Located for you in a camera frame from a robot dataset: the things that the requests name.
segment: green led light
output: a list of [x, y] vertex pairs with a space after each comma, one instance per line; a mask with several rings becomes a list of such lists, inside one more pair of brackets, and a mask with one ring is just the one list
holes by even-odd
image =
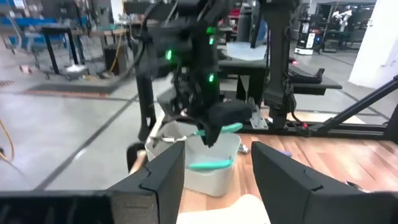
[[207, 27], [206, 33], [207, 34], [214, 34], [215, 28], [214, 27]]
[[172, 59], [172, 55], [173, 55], [173, 53], [172, 53], [171, 50], [166, 51], [166, 59], [167, 60], [171, 60]]
[[214, 73], [211, 73], [209, 76], [209, 82], [211, 83], [214, 82], [214, 79], [215, 79]]

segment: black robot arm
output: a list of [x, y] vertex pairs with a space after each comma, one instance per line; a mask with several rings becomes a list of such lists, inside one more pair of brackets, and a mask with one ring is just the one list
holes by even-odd
[[[137, 81], [142, 80], [138, 83], [139, 90], [145, 92], [140, 100], [148, 102], [147, 108], [141, 108], [141, 112], [154, 116], [150, 81], [172, 72], [173, 88], [160, 95], [158, 102], [167, 115], [178, 116], [185, 112], [193, 118], [198, 127], [205, 130], [203, 142], [207, 146], [216, 142], [222, 126], [251, 117], [251, 109], [244, 102], [220, 101], [215, 29], [218, 22], [228, 15], [233, 3], [234, 1], [229, 0], [180, 0], [170, 4], [158, 2], [149, 7], [153, 10], [152, 13], [146, 11], [147, 17], [141, 28], [141, 49], [144, 49], [144, 53], [139, 54]], [[267, 88], [263, 99], [271, 108], [270, 115], [276, 126], [282, 126], [283, 120], [285, 121], [285, 117], [279, 119], [280, 114], [286, 114], [286, 111], [295, 108], [292, 87], [287, 79], [287, 66], [289, 27], [292, 14], [299, 3], [299, 0], [260, 1], [262, 15], [271, 30], [272, 62], [270, 79], [264, 80]], [[137, 3], [125, 2], [125, 10], [129, 14], [137, 13], [128, 11], [134, 9], [131, 4]], [[163, 22], [147, 27], [146, 20], [151, 18]], [[147, 118], [143, 118], [142, 123], [147, 124]], [[144, 134], [141, 132], [140, 140], [147, 137], [153, 124], [152, 121], [150, 126], [146, 125], [146, 131]]]

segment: concrete floor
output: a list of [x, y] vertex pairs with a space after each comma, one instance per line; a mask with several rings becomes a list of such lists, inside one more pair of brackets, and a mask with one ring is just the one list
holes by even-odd
[[[0, 80], [14, 81], [0, 88], [0, 118], [14, 141], [16, 158], [12, 163], [24, 173], [0, 162], [0, 190], [104, 189], [124, 178], [126, 148], [138, 140], [140, 128], [136, 81], [127, 80], [104, 99], [26, 95], [21, 91], [40, 83], [67, 81], [62, 77], [46, 80], [39, 72], [22, 74], [18, 65], [32, 59], [4, 48], [0, 51]], [[65, 50], [56, 54], [60, 67], [68, 63]], [[352, 65], [345, 62], [353, 62], [354, 56], [340, 56], [296, 55], [301, 69], [315, 73], [323, 67], [326, 76], [343, 85], [343, 91], [328, 90], [325, 96], [296, 95], [298, 110], [337, 113], [373, 91], [347, 82]], [[41, 59], [50, 63], [46, 52]], [[154, 94], [168, 86], [170, 80], [155, 81]], [[234, 81], [223, 82], [221, 88], [234, 88]], [[365, 123], [385, 122], [397, 101], [398, 92], [391, 93], [358, 117]], [[0, 145], [10, 153], [3, 133]]]

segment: wall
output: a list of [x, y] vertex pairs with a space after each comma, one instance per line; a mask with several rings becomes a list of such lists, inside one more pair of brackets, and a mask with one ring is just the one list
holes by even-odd
[[112, 15], [115, 22], [119, 21], [119, 14], [123, 14], [123, 0], [111, 0]]
[[379, 88], [398, 74], [397, 7], [398, 1], [376, 3], [349, 82]]

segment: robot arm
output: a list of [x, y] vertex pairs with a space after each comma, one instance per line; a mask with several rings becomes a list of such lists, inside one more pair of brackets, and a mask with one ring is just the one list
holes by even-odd
[[347, 26], [347, 21], [348, 18], [350, 18], [353, 15], [352, 10], [348, 10], [345, 12], [340, 13], [339, 11], [336, 11], [333, 13], [333, 17], [336, 19], [340, 20], [340, 31], [344, 31], [344, 28]]
[[[272, 33], [275, 33], [282, 35], [275, 36], [275, 40], [283, 40], [271, 41], [274, 43], [271, 58], [278, 59], [279, 62], [271, 63], [272, 83], [269, 83], [270, 92], [265, 93], [264, 97], [264, 101], [277, 110], [285, 110], [285, 81], [289, 61], [286, 29], [289, 28], [291, 15], [299, 3], [300, 0], [260, 1], [261, 10], [266, 11], [265, 20], [270, 23], [271, 30], [276, 30], [271, 32], [271, 38]], [[126, 4], [129, 3], [125, 2], [128, 14], [136, 13], [129, 12], [128, 9], [133, 7], [126, 7]], [[252, 116], [251, 107], [244, 102], [220, 100], [215, 30], [218, 22], [233, 8], [233, 4], [234, 1], [230, 0], [179, 0], [172, 4], [161, 2], [157, 4], [154, 13], [147, 15], [156, 17], [157, 12], [169, 10], [165, 22], [158, 27], [141, 29], [144, 32], [141, 35], [145, 37], [142, 38], [142, 44], [146, 53], [141, 59], [143, 66], [139, 67], [152, 65], [152, 68], [158, 70], [153, 72], [152, 69], [151, 72], [138, 75], [162, 78], [172, 72], [173, 87], [160, 95], [158, 102], [169, 116], [178, 116], [184, 112], [193, 118], [197, 126], [205, 130], [206, 135], [202, 140], [210, 147], [216, 142], [222, 126], [243, 122]]]

